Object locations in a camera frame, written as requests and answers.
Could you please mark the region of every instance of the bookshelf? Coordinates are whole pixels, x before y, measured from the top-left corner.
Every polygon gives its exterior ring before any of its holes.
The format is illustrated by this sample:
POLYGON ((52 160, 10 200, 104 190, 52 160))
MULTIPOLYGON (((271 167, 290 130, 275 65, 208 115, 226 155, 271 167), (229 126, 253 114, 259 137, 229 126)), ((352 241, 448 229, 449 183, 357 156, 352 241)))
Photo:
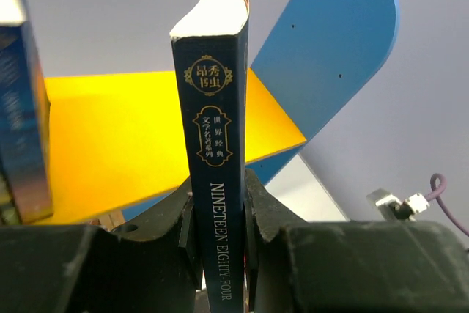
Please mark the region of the bookshelf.
MULTIPOLYGON (((47 78, 55 213, 35 224, 96 218, 174 190, 187 176, 174 72, 47 78)), ((306 142, 248 71, 246 161, 306 142)))

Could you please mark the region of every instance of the white connector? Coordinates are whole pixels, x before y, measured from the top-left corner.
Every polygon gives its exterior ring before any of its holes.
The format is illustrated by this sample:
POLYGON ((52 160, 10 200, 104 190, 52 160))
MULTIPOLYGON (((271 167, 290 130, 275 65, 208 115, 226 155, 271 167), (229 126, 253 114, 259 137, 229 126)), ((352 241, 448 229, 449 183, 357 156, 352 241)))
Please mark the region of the white connector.
POLYGON ((423 194, 414 194, 404 200, 404 203, 410 207, 413 214, 422 213, 430 208, 430 203, 426 200, 423 194))

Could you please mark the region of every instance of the gold emblem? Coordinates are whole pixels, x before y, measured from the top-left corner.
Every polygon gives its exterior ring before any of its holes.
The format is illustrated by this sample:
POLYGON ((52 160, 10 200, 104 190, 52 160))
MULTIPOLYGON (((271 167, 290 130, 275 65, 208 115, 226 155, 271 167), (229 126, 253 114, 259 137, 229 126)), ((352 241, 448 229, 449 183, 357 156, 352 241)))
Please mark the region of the gold emblem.
POLYGON ((233 72, 210 55, 204 55, 184 71, 185 81, 210 97, 233 82, 233 72))
POLYGON ((197 155, 209 166, 219 167, 233 155, 228 149, 228 124, 231 120, 217 106, 205 106, 192 120, 199 129, 197 155))

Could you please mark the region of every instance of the rounded blue board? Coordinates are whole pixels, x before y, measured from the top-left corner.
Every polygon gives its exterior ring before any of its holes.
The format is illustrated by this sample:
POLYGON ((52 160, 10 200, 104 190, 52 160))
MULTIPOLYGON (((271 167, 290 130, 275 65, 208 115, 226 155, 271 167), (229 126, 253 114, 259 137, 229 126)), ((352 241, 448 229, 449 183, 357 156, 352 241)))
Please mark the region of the rounded blue board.
MULTIPOLYGON (((289 0, 251 68, 309 141, 383 66, 398 27, 397 0, 289 0)), ((298 151, 249 168, 267 183, 298 151)))

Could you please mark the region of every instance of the yellow board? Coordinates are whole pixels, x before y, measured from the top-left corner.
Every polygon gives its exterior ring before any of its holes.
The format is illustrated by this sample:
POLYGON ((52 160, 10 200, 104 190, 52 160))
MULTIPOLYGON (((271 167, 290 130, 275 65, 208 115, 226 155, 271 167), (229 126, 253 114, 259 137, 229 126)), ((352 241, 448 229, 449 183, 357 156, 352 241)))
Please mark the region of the yellow board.
MULTIPOLYGON (((55 213, 85 221, 177 188, 189 175, 174 72, 46 79, 55 213)), ((247 162, 306 142, 252 70, 247 162)))

